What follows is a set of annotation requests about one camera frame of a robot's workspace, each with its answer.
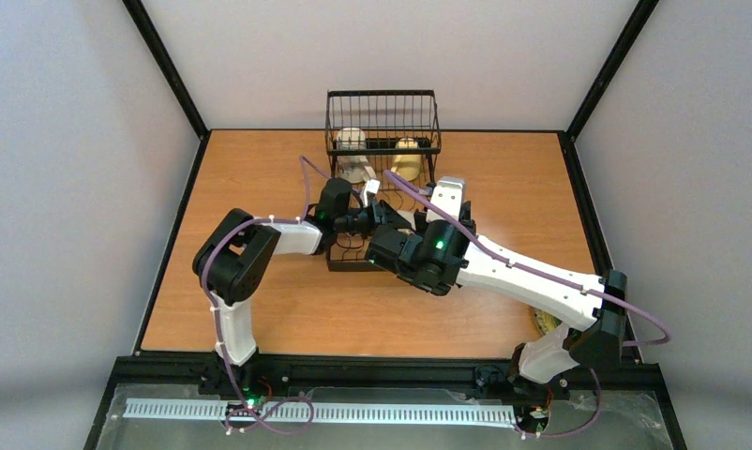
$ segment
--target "black bracket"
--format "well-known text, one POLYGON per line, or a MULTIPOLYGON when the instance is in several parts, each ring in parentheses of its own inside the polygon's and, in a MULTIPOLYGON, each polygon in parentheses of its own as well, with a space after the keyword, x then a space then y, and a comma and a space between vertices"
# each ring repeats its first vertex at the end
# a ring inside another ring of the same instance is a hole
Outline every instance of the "black bracket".
MULTIPOLYGON (((627 289, 627 276, 617 270, 609 270, 602 277, 605 293, 624 300, 627 289)), ((564 349, 569 356, 587 368, 619 368, 622 360, 624 326, 627 312, 610 302, 594 312, 597 321, 589 329, 579 332, 569 330, 564 340, 564 349)))
MULTIPOLYGON (((224 236, 251 219, 252 215, 241 209, 227 213, 194 257, 191 266, 194 274, 201 276, 210 253, 224 236)), ((277 230, 263 225, 252 225, 243 234, 236 235, 214 259, 207 275, 208 288, 216 291, 228 307, 250 298, 260 286, 280 235, 277 230), (243 245, 246 247, 240 254, 232 250, 232 247, 240 248, 243 245)))
MULTIPOLYGON (((546 385, 514 388, 506 380, 507 360, 433 360, 416 358, 325 357, 254 353, 233 377, 242 390, 263 394, 265 380, 275 397, 291 397, 314 388, 447 389, 467 398, 500 400, 514 406, 539 407, 548 400, 546 385)), ((199 374, 200 394, 235 398, 226 367, 217 354, 199 374)), ((555 398, 568 391, 550 384, 555 398)))

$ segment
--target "wooden table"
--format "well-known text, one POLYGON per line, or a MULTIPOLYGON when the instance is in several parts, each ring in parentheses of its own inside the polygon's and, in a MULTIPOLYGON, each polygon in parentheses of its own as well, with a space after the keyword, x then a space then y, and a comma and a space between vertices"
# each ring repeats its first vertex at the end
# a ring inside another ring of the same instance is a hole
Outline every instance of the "wooden table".
MULTIPOLYGON (((145 350, 208 351, 215 337, 191 261, 232 208, 293 218, 299 155, 328 170, 322 131, 214 130, 146 327, 145 350)), ((478 231, 547 263, 592 272, 555 133, 444 132, 437 178, 467 180, 478 231)), ((311 175, 312 200, 323 179, 311 175)), ((330 273, 323 256, 277 256, 253 297, 263 353, 508 357, 539 337, 530 307, 454 288, 435 297, 392 274, 330 273)))

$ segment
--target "black wire basket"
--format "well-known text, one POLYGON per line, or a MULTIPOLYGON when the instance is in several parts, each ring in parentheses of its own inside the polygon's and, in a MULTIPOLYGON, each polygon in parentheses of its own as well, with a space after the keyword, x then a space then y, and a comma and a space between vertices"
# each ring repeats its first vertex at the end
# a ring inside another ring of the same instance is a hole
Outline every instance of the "black wire basket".
MULTIPOLYGON (((443 142, 433 90, 329 91, 324 137, 332 176, 348 179, 355 189, 378 179, 375 202, 385 200, 404 211, 419 207, 384 178, 385 170, 419 188, 435 183, 443 142)), ((361 235, 339 235, 326 251, 329 270, 380 270, 365 260, 367 248, 368 239, 361 235)))

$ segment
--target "glass panel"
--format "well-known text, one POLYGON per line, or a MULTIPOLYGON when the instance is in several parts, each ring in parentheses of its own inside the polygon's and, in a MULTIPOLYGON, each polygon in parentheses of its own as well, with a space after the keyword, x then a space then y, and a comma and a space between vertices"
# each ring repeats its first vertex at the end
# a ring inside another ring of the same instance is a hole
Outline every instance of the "glass panel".
MULTIPOLYGON (((356 401, 362 401, 362 391, 356 401)), ((586 422, 594 413, 594 395, 573 391, 570 401, 555 400, 547 432, 567 431, 586 422)), ((400 392, 402 403, 461 404, 446 391, 409 390, 400 392)), ((316 401, 344 401, 351 391, 326 389, 313 393, 316 401)), ((603 412, 597 423, 582 433, 561 439, 521 440, 510 428, 437 426, 437 425, 358 425, 313 424, 298 436, 280 436, 257 428, 245 434, 228 436, 225 427, 215 421, 125 419, 127 398, 207 398, 193 386, 137 385, 120 386, 108 412, 99 439, 100 450, 159 449, 368 449, 423 450, 467 449, 505 450, 568 448, 633 448, 664 450, 672 448, 653 394, 643 392, 603 392, 603 412)), ((389 402, 399 403, 390 398, 389 402)), ((275 424, 295 428, 293 424, 275 424)))

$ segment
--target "white wall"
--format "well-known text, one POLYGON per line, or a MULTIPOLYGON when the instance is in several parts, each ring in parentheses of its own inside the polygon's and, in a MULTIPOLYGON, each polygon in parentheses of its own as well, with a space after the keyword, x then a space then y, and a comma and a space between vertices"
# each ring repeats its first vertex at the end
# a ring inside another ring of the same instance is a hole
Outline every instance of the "white wall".
POLYGON ((752 0, 661 2, 578 148, 689 448, 752 448, 752 0))
POLYGON ((0 1, 0 448, 81 448, 197 139, 122 2, 0 1))
POLYGON ((432 88, 443 128, 569 125, 635 0, 147 0, 211 128, 322 128, 328 89, 432 88))

